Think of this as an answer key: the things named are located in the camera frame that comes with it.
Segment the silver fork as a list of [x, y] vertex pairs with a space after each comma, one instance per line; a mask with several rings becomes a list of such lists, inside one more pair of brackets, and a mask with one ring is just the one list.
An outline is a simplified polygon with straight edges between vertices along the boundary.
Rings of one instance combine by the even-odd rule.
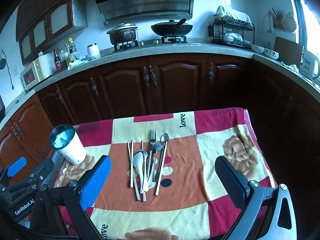
[[150, 151], [149, 151], [149, 162], [148, 162], [148, 171], [147, 171], [147, 179], [150, 177], [150, 170], [151, 170], [151, 158], [152, 158], [152, 147], [156, 142], [156, 129], [153, 128], [150, 131]]

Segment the gas stove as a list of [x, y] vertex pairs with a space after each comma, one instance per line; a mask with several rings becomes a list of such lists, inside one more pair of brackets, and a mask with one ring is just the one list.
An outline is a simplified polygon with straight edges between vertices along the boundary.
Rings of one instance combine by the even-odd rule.
[[157, 46], [157, 45], [165, 45], [165, 44], [183, 44], [188, 43], [186, 36], [180, 36], [180, 37], [161, 37], [157, 40], [148, 40], [148, 41], [130, 41], [130, 42], [124, 42], [114, 45], [114, 52], [127, 50], [131, 48], [137, 48], [137, 47], [147, 47], [147, 46]]

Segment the brown lower kitchen cabinets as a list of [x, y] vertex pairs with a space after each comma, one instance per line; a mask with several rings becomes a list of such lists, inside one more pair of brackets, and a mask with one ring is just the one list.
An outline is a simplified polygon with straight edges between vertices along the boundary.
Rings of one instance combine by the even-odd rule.
[[248, 110], [276, 178], [319, 177], [318, 90], [257, 55], [152, 55], [48, 81], [1, 129], [1, 166], [51, 156], [58, 124], [227, 107]]

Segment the oil bottle yellow cap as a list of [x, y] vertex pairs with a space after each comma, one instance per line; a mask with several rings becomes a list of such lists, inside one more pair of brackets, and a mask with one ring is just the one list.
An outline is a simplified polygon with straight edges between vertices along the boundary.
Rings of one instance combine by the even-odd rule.
[[76, 45], [73, 41], [73, 39], [70, 37], [68, 39], [69, 42], [69, 61], [74, 62], [76, 60]]

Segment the pale wooden chopstick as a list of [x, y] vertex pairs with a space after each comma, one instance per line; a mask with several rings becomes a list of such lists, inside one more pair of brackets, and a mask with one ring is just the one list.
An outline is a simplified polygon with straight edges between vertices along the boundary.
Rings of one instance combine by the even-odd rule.
[[[143, 141], [141, 141], [141, 150], [144, 150], [144, 143], [143, 143]], [[145, 187], [144, 187], [144, 181], [145, 181], [145, 176], [144, 176], [144, 171], [145, 171], [145, 157], [143, 156], [143, 168], [142, 168], [142, 170], [143, 170], [143, 183], [142, 183], [142, 185], [143, 185], [143, 194], [142, 194], [142, 197], [143, 197], [143, 202], [146, 202], [146, 191], [144, 190], [145, 189]]]

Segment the cream microwave oven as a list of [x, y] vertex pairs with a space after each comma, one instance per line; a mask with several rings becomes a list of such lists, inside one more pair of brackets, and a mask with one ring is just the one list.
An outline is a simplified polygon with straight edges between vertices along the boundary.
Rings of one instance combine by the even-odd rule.
[[21, 72], [21, 80], [25, 90], [33, 88], [55, 72], [53, 52], [38, 57]]

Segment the white electric kettle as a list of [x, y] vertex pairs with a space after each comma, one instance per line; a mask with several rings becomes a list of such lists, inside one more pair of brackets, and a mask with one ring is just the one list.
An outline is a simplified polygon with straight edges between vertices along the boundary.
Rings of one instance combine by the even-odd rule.
[[319, 77], [319, 59], [306, 49], [302, 53], [302, 64], [300, 65], [299, 73], [311, 81]]

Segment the silver spoon black handle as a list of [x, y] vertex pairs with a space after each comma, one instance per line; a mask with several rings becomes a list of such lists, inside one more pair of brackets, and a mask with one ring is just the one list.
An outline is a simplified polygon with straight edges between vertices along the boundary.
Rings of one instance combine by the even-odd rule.
[[161, 143], [162, 143], [162, 149], [161, 149], [161, 153], [159, 155], [159, 162], [158, 162], [158, 167], [157, 167], [157, 172], [156, 172], [156, 175], [155, 175], [155, 182], [157, 182], [159, 180], [159, 173], [160, 173], [160, 168], [161, 168], [161, 162], [162, 162], [162, 158], [163, 158], [163, 151], [164, 151], [164, 146], [165, 146], [165, 143], [169, 141], [169, 135], [168, 133], [164, 133], [162, 136], [161, 136]]

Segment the white utensil holder cup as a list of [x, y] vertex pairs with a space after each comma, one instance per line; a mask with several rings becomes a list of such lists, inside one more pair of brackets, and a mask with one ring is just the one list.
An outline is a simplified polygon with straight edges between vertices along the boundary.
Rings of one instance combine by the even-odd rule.
[[82, 163], [87, 155], [75, 128], [69, 124], [56, 126], [49, 141], [52, 148], [73, 165]]

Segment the patchwork fleece blanket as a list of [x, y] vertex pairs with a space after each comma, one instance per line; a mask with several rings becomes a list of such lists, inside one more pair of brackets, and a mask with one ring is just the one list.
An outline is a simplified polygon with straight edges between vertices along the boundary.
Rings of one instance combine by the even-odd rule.
[[[149, 133], [167, 133], [169, 142], [162, 179], [153, 183], [146, 201], [138, 201], [130, 186], [128, 144], [149, 150]], [[78, 180], [102, 155], [112, 170], [87, 212], [105, 239], [130, 239], [131, 233], [156, 228], [159, 239], [209, 239], [226, 233], [238, 217], [214, 163], [223, 155], [248, 180], [277, 184], [258, 145], [248, 111], [224, 108], [162, 115], [136, 116], [79, 124], [76, 131], [87, 157], [80, 165], [65, 161], [55, 186]]]

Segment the upper wall cabinet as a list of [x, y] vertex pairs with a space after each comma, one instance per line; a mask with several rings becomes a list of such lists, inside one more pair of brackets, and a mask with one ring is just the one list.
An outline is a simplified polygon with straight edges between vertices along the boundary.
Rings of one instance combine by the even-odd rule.
[[39, 51], [87, 26], [85, 0], [60, 0], [41, 13], [30, 2], [22, 2], [16, 21], [22, 64], [35, 60]]

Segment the patterned ceramic bowl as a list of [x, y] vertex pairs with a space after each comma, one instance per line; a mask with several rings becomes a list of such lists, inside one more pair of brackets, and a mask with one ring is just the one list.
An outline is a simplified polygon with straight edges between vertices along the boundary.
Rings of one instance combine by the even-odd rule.
[[277, 60], [279, 58], [278, 52], [271, 50], [271, 49], [268, 49], [268, 48], [264, 48], [264, 55], [266, 57], [273, 59], [273, 60]]

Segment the wall chopstick holder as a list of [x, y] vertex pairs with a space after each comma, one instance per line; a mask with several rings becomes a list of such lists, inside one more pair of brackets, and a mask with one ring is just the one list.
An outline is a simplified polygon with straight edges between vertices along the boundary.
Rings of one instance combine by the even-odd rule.
[[277, 9], [272, 7], [269, 10], [269, 13], [271, 14], [271, 17], [272, 17], [274, 29], [284, 30], [283, 17], [284, 17], [285, 11], [280, 8]]

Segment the white ceramic spoon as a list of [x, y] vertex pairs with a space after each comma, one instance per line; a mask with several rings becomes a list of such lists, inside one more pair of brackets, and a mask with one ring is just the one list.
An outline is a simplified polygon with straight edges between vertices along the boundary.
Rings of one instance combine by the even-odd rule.
[[140, 179], [140, 168], [141, 168], [141, 164], [142, 164], [142, 155], [140, 154], [140, 152], [138, 151], [135, 156], [133, 157], [133, 165], [139, 175], [139, 179]]

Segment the white kettle canister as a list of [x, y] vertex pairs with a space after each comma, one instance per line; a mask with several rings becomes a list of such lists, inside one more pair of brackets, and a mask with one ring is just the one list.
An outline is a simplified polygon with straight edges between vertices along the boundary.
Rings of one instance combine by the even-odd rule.
[[87, 57], [89, 60], [101, 57], [99, 47], [96, 43], [87, 46]]

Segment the black wok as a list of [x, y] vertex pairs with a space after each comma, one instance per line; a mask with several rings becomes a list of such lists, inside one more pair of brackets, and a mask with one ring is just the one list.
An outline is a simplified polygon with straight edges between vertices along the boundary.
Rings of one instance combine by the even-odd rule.
[[186, 18], [175, 22], [169, 20], [168, 22], [161, 22], [151, 26], [154, 33], [162, 37], [181, 37], [191, 32], [193, 25], [186, 23]]

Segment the wooden cutting board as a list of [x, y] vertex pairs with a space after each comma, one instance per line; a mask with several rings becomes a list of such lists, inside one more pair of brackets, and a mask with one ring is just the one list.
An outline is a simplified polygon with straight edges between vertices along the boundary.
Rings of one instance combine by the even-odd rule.
[[304, 46], [287, 39], [276, 37], [274, 50], [279, 53], [278, 60], [286, 65], [300, 66]]

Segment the dark sauce bottle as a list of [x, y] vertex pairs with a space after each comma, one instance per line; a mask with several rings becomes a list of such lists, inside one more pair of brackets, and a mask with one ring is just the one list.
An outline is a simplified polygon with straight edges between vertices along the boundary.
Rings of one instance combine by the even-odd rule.
[[61, 60], [59, 58], [59, 55], [57, 53], [57, 50], [54, 48], [54, 63], [56, 66], [56, 70], [59, 72], [62, 70], [62, 64], [61, 64]]

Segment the small silver spoon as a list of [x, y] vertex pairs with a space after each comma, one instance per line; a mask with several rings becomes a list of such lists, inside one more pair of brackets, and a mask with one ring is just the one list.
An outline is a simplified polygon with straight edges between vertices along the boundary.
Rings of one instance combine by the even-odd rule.
[[142, 155], [142, 164], [140, 168], [140, 193], [148, 192], [148, 176], [146, 172], [146, 160], [148, 157], [148, 153], [145, 150], [140, 150], [140, 154]]

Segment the light wooden chopstick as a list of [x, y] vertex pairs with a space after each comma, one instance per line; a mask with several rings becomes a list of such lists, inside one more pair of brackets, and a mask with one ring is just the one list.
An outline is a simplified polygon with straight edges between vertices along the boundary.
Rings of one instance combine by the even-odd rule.
[[166, 155], [166, 152], [167, 152], [167, 146], [168, 146], [168, 140], [165, 142], [164, 151], [163, 151], [163, 154], [162, 154], [162, 162], [161, 162], [161, 166], [160, 166], [159, 178], [158, 178], [158, 181], [157, 181], [157, 187], [156, 187], [156, 192], [155, 192], [156, 196], [159, 195], [159, 190], [160, 190], [160, 185], [161, 185], [161, 178], [162, 178], [164, 162], [165, 162], [165, 155]]

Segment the black dish rack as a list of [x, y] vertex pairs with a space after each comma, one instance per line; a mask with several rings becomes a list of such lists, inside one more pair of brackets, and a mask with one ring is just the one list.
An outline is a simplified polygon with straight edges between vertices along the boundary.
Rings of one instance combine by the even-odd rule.
[[214, 44], [224, 46], [249, 49], [255, 44], [254, 24], [231, 16], [214, 15], [214, 19], [208, 22], [208, 35]]

